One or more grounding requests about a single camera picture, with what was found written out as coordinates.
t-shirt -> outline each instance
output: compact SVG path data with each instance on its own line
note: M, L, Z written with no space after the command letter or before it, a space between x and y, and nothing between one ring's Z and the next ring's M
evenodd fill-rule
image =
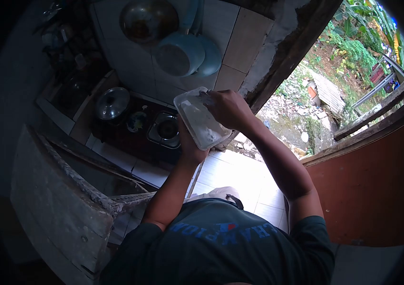
M126 235L101 284L329 284L334 260L322 217L299 221L288 235L207 198L183 204L164 232L142 223Z

hanging cookware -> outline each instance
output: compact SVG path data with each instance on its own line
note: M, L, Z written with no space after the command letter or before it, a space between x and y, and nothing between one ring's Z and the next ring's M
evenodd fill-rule
M130 100L129 91L122 87L108 89L97 100L96 117L103 121L116 120L125 113Z
M119 26L131 41L157 45L178 30L178 14L166 0L134 0L121 10Z
M205 50L205 59L193 74L196 77L210 76L216 73L222 64L222 56L218 47L212 40L200 34L202 30L204 6L205 0L199 0L199 9L190 30L190 33L197 36Z
M185 77L193 74L205 59L205 50L200 40L189 30L194 22L199 1L191 0L180 31L165 37L158 45L156 62L170 75Z

hand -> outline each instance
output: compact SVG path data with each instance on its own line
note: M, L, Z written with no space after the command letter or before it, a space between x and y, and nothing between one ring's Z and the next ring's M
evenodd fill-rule
M187 160L190 163L195 163L199 165L202 161L205 160L208 155L209 149L206 151L201 151L195 145L194 140L191 137L188 129L185 126L185 123L178 116L178 132L180 136L181 149L183 150L182 159Z
M251 122L257 120L245 99L238 92L232 90L210 91L208 95L214 104L205 106L216 121L226 128L236 129L243 133L249 128Z

transparent plastic container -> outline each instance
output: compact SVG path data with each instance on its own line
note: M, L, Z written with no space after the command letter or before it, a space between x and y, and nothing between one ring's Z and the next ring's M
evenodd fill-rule
M197 147L205 151L227 139L232 131L215 120L203 105L200 91L207 92L208 89L199 87L180 94L174 98L174 105Z

stove burner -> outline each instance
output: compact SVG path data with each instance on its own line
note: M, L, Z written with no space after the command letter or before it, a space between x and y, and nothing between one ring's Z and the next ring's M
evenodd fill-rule
M165 120L158 124L158 134L164 140L170 140L178 134L178 126L175 120Z
M180 146L180 137L175 115L159 112L148 130L147 138L156 144L177 149Z

